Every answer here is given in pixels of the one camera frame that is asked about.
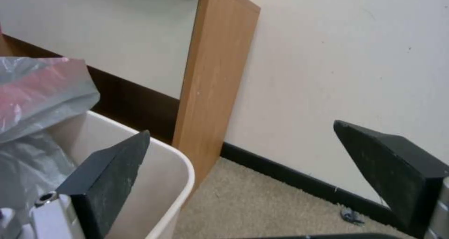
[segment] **small debris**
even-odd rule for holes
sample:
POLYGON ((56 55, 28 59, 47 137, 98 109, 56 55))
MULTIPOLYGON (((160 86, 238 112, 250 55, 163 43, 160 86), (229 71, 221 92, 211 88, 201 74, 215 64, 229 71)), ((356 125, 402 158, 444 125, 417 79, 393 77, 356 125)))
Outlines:
POLYGON ((359 213, 351 210, 349 207, 343 207, 340 211, 340 216, 348 223, 352 223, 357 226, 362 226, 364 224, 364 221, 360 218, 359 213))

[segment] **carpet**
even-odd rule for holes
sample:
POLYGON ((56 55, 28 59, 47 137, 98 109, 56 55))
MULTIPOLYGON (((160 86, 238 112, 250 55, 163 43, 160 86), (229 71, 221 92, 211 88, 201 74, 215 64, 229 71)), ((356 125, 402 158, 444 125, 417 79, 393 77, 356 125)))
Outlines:
POLYGON ((411 238, 362 216, 356 226, 341 207, 220 158, 181 210, 175 239, 383 233, 411 238))

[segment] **wooden board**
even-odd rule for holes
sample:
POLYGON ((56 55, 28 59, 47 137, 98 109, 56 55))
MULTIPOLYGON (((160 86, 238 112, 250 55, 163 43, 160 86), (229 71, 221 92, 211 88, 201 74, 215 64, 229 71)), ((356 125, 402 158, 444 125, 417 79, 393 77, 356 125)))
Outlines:
POLYGON ((199 0, 173 146, 192 161, 196 187, 220 155, 260 9, 199 0))

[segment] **wooden panel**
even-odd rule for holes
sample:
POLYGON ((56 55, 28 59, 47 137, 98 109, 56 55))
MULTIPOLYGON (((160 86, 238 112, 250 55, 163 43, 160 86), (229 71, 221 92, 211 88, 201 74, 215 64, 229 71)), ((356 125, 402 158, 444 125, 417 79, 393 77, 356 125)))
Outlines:
POLYGON ((3 32, 179 98, 198 0, 0 0, 3 32))
POLYGON ((236 0, 199 1, 173 139, 196 187, 220 155, 258 16, 236 0))

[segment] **metal cylinder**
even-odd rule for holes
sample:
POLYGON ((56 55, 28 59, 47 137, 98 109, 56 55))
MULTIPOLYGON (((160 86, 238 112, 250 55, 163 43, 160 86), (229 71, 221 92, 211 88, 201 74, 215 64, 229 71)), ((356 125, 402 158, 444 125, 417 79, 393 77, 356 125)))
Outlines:
POLYGON ((59 199, 59 194, 55 191, 48 192, 46 194, 42 194, 37 201, 34 203, 35 207, 42 207, 45 204, 48 204, 56 199, 59 199))
POLYGON ((443 180, 425 239, 449 239, 449 177, 443 180))

